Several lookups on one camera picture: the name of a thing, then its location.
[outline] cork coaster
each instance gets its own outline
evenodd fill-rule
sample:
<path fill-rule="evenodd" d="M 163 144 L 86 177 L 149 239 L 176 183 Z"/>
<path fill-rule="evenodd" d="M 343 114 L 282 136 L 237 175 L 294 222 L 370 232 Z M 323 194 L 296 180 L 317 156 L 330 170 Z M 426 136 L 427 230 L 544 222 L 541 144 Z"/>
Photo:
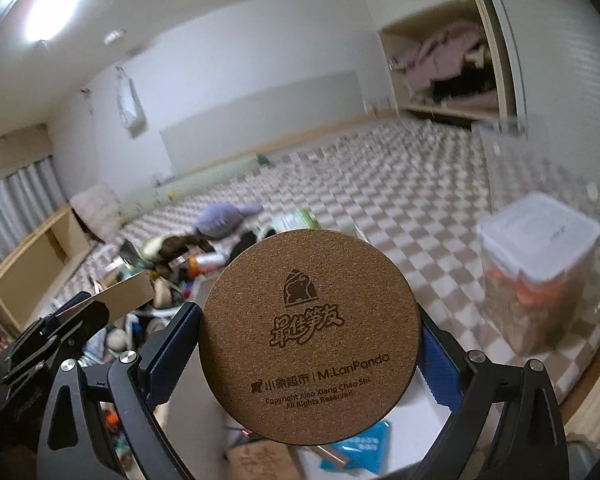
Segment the cork coaster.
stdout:
<path fill-rule="evenodd" d="M 238 422 L 330 444 L 381 420 L 413 376 L 420 317 L 402 273 L 358 238 L 297 230 L 255 244 L 206 301 L 200 361 Z"/>

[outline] transparent storage box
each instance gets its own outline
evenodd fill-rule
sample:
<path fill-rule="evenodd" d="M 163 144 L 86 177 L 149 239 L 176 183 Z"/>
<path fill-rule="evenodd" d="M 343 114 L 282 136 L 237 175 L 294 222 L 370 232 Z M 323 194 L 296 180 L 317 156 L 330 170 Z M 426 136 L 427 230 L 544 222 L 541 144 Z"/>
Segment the transparent storage box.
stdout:
<path fill-rule="evenodd" d="M 600 224 L 532 193 L 478 224 L 483 314 L 514 352 L 539 351 L 568 324 L 582 296 Z"/>

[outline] closet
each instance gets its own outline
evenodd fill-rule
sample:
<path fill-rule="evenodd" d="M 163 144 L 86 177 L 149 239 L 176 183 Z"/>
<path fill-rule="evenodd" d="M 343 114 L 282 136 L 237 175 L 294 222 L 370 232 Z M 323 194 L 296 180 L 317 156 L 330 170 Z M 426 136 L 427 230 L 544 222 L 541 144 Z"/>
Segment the closet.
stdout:
<path fill-rule="evenodd" d="M 398 110 L 492 120 L 516 114 L 490 0 L 451 0 L 380 31 Z"/>

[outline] white lid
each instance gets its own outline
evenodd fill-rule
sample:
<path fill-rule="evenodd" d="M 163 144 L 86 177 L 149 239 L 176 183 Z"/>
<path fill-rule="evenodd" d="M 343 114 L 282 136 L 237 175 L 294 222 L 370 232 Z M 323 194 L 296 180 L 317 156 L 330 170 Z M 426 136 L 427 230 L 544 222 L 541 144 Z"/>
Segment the white lid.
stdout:
<path fill-rule="evenodd" d="M 500 270 L 545 283 L 570 270 L 600 236 L 600 224 L 543 193 L 480 220 L 482 244 Z"/>

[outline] purple plush toy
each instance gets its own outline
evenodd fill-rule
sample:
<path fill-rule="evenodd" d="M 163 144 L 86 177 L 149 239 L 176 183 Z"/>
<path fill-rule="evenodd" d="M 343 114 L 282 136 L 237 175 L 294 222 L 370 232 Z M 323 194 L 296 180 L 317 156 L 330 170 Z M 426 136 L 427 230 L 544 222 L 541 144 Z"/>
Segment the purple plush toy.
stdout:
<path fill-rule="evenodd" d="M 231 235 L 247 216 L 258 214 L 263 209 L 259 204 L 237 208 L 231 204 L 213 203 L 200 213 L 196 227 L 206 237 L 219 240 Z"/>

